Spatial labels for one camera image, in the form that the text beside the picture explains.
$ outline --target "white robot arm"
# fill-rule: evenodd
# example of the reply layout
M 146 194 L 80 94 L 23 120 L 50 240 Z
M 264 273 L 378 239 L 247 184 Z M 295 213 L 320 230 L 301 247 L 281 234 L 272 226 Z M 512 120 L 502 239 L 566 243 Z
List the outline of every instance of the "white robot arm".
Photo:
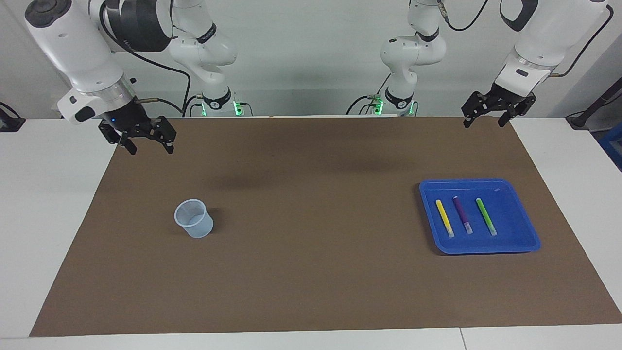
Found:
M 178 37 L 172 37 L 173 15 Z M 198 97 L 211 114 L 243 113 L 218 68 L 235 61 L 236 47 L 217 31 L 204 0 L 34 0 L 25 17 L 35 41 L 72 83 L 58 102 L 61 114 L 73 123 L 102 116 L 102 134 L 132 154 L 136 147 L 130 138 L 135 137 L 158 141 L 171 153 L 176 133 L 165 117 L 147 117 L 141 103 L 157 99 L 136 98 L 112 50 L 169 47 L 171 56 L 202 81 Z M 187 107 L 184 101 L 179 109 L 183 113 Z
M 502 0 L 501 17 L 521 35 L 487 94 L 474 92 L 462 106 L 465 127 L 491 111 L 504 111 L 499 125 L 525 115 L 533 89 L 551 76 L 569 49 L 596 23 L 607 0 Z
M 175 0 L 173 14 L 182 32 L 170 42 L 170 55 L 202 81 L 202 99 L 210 114 L 239 115 L 235 93 L 219 68 L 235 62 L 237 48 L 217 29 L 205 0 Z
M 384 42 L 381 58 L 391 70 L 384 91 L 387 102 L 384 108 L 390 113 L 409 113 L 417 87 L 413 68 L 439 63 L 445 57 L 447 45 L 439 34 L 440 19 L 437 0 L 412 0 L 408 23 L 416 31 L 415 35 Z
M 72 83 L 73 88 L 58 101 L 66 119 L 81 123 L 102 116 L 99 128 L 104 137 L 131 154 L 136 153 L 136 146 L 130 138 L 136 137 L 157 141 L 169 154 L 173 152 L 175 130 L 165 117 L 147 116 L 110 48 L 80 6 L 72 0 L 35 0 L 25 17 L 35 41 Z

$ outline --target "marker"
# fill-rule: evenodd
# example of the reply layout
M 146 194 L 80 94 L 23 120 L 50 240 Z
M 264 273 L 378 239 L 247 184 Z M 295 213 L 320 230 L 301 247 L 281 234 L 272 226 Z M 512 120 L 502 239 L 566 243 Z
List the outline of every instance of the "marker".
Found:
M 460 220 L 462 220 L 462 224 L 465 226 L 466 232 L 468 234 L 472 234 L 473 229 L 471 228 L 471 224 L 468 221 L 467 213 L 465 213 L 464 209 L 462 209 L 462 204 L 460 204 L 460 200 L 458 199 L 458 197 L 453 198 L 453 205 L 456 206 L 456 210 L 458 211 Z
M 477 202 L 477 206 L 480 208 L 481 216 L 484 217 L 484 221 L 486 225 L 488 225 L 488 229 L 490 230 L 490 234 L 493 236 L 497 235 L 497 230 L 494 229 L 493 221 L 490 220 L 490 216 L 488 215 L 488 211 L 486 211 L 486 207 L 484 206 L 484 202 L 481 201 L 481 198 L 475 200 Z
M 447 229 L 447 233 L 449 234 L 449 238 L 453 238 L 453 230 L 452 225 L 449 223 L 449 219 L 447 218 L 447 213 L 445 212 L 445 208 L 443 208 L 443 203 L 440 199 L 436 200 L 436 207 L 439 208 L 440 217 L 443 219 L 443 224 L 445 224 L 445 228 Z

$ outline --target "green marker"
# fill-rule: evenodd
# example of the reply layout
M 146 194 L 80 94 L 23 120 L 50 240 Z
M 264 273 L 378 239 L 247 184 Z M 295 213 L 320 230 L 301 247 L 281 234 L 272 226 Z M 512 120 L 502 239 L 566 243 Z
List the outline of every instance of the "green marker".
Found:
M 481 216 L 484 217 L 484 221 L 486 225 L 488 225 L 488 229 L 490 230 L 490 234 L 493 236 L 497 235 L 497 230 L 494 229 L 493 221 L 490 220 L 490 216 L 488 215 L 488 211 L 486 211 L 486 207 L 484 206 L 484 202 L 481 201 L 481 198 L 475 200 L 477 202 L 477 206 L 480 208 Z

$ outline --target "plastic tray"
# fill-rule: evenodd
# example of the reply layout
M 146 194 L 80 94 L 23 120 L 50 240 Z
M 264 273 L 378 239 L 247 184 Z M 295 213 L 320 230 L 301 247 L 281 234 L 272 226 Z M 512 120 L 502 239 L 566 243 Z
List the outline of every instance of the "plastic tray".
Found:
M 427 180 L 419 186 L 434 242 L 446 254 L 486 254 L 533 252 L 540 238 L 512 185 L 503 179 Z M 467 234 L 453 197 L 458 196 L 473 228 Z M 492 236 L 475 199 L 486 206 L 497 236 Z M 436 207 L 443 202 L 455 237 L 450 238 Z

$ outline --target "brown mat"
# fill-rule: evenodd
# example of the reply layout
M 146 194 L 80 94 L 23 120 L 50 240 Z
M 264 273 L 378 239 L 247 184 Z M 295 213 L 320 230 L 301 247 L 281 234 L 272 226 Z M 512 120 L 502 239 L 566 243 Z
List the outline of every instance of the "brown mat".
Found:
M 622 322 L 516 133 L 492 118 L 174 126 L 172 156 L 148 141 L 116 150 L 31 336 Z M 417 185 L 463 177 L 512 182 L 542 249 L 442 255 Z M 199 240 L 173 220 L 195 197 L 216 223 Z

